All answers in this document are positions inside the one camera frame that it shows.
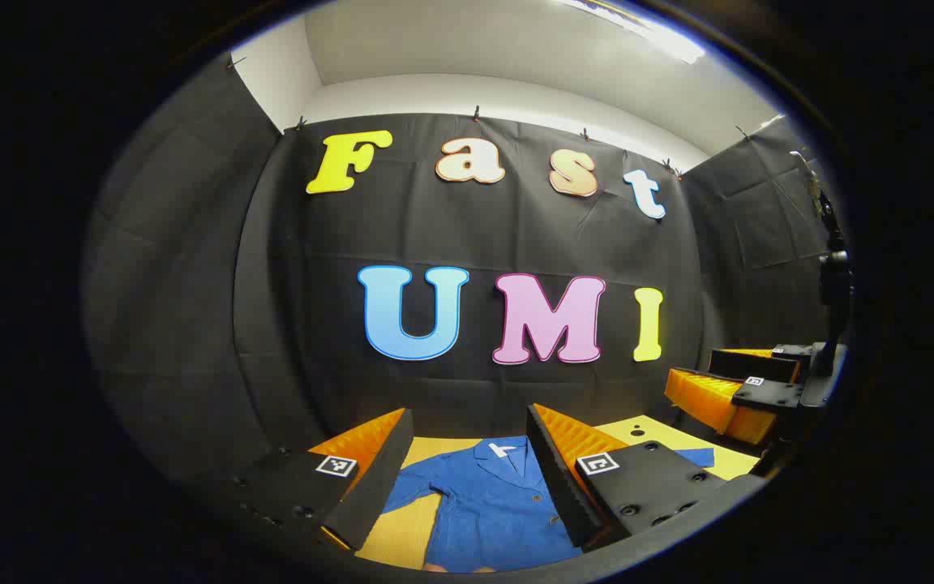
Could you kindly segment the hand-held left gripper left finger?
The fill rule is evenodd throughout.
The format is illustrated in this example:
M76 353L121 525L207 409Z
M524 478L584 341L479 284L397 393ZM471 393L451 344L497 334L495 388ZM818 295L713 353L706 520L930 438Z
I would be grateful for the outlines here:
M352 554L378 521L412 440L412 410L397 408L314 447L281 447L224 480L224 507L285 552Z

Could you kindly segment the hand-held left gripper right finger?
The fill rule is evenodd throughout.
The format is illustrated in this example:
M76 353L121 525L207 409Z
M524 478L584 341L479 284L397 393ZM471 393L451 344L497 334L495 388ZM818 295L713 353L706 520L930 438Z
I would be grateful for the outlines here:
M541 404L529 406L526 436L568 539L585 553L670 521L726 484L667 444L625 444Z

